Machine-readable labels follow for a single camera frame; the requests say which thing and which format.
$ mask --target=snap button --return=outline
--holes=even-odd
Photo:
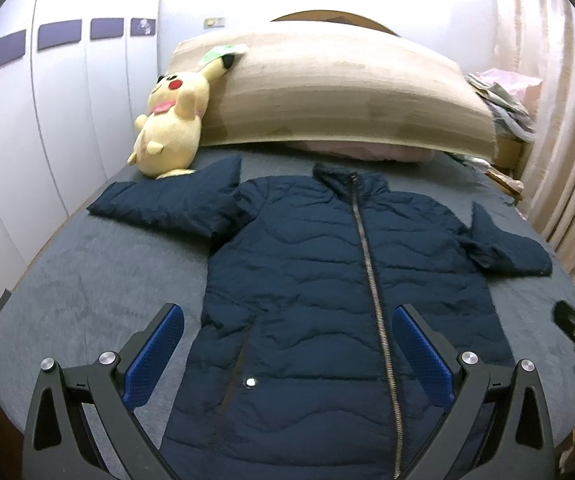
[[[258,381],[254,377],[247,377],[245,378],[244,385],[248,390],[251,390],[254,386],[256,386],[257,382]]]

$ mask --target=blue textured pad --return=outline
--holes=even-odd
[[[448,410],[454,402],[452,373],[404,308],[392,316],[392,334],[414,370],[429,402]]]
[[[174,305],[134,359],[124,381],[123,402],[129,410],[148,402],[183,335],[184,326],[183,311]]]

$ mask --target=wall socket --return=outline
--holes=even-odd
[[[225,26],[226,26],[226,19],[224,17],[206,18],[205,20],[203,20],[203,28],[216,28]]]

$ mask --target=quilted puffer jacket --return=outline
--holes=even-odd
[[[481,272],[545,275],[549,256],[477,204],[468,228],[379,174],[317,165],[240,184],[240,164],[112,184],[89,207],[212,242],[161,452],[183,480],[396,478],[442,412],[392,338],[393,309],[411,303],[459,351],[512,365]]]

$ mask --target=beige curtain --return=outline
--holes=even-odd
[[[543,79],[536,142],[523,155],[519,209],[575,267],[575,9],[568,0],[498,0],[494,65]]]

